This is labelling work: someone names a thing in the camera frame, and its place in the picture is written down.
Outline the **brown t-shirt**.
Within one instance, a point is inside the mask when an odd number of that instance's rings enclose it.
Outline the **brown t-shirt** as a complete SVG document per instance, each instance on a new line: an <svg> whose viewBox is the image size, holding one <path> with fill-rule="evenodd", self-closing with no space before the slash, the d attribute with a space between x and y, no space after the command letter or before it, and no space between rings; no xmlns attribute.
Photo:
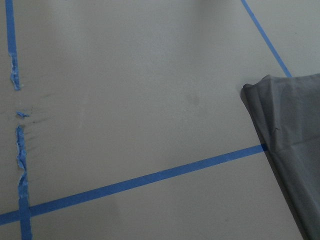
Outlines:
<svg viewBox="0 0 320 240"><path fill-rule="evenodd" d="M243 86L260 133L305 234L320 237L320 76L265 76Z"/></svg>

